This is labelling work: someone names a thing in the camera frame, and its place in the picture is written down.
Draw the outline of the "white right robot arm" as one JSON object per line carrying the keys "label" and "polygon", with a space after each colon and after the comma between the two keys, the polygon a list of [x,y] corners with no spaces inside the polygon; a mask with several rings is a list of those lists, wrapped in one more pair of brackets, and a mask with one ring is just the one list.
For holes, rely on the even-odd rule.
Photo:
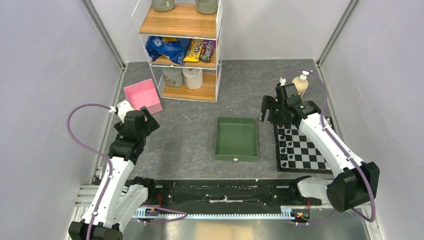
{"label": "white right robot arm", "polygon": [[308,198],[320,199],[340,213],[370,203],[374,216],[380,177],[376,163],[364,162],[353,153],[325,121],[317,104],[303,101],[293,83],[277,84],[275,93],[275,96],[263,96],[260,121],[284,128],[296,127],[312,141],[334,176],[332,180],[311,176],[294,180],[294,187],[288,191],[289,200],[300,205]]}

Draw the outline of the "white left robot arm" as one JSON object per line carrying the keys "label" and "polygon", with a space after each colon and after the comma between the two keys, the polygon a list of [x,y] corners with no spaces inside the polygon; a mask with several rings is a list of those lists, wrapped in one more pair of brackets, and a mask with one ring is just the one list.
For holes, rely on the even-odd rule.
{"label": "white left robot arm", "polygon": [[[72,116],[86,107],[100,107],[116,114],[120,121],[114,125],[117,136],[104,154],[76,138],[71,130]],[[68,228],[72,240],[121,240],[136,210],[143,204],[152,204],[157,198],[155,181],[135,177],[123,193],[128,176],[143,153],[146,138],[160,127],[146,107],[134,109],[124,100],[117,106],[86,103],[74,108],[66,120],[70,137],[83,148],[99,155],[106,163],[105,176],[87,210],[79,221]]]}

